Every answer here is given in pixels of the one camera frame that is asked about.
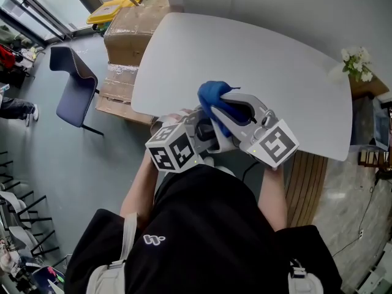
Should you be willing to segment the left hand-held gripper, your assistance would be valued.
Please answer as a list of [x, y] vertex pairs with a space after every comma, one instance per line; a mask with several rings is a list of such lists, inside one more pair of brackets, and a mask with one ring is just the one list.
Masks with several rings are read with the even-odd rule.
[[217, 144], [211, 119], [203, 110], [161, 116], [152, 126], [146, 149], [160, 172], [181, 173], [203, 163], [200, 154]]

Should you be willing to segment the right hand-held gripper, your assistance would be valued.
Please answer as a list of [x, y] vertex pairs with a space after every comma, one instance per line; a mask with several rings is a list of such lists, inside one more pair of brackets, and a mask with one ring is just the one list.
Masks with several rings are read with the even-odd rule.
[[254, 110], [247, 122], [239, 124], [221, 109], [211, 107], [214, 115], [240, 141], [239, 147], [244, 152], [271, 168], [277, 168], [298, 149], [299, 142], [286, 122], [255, 96], [226, 93], [220, 98], [228, 103], [248, 105]]

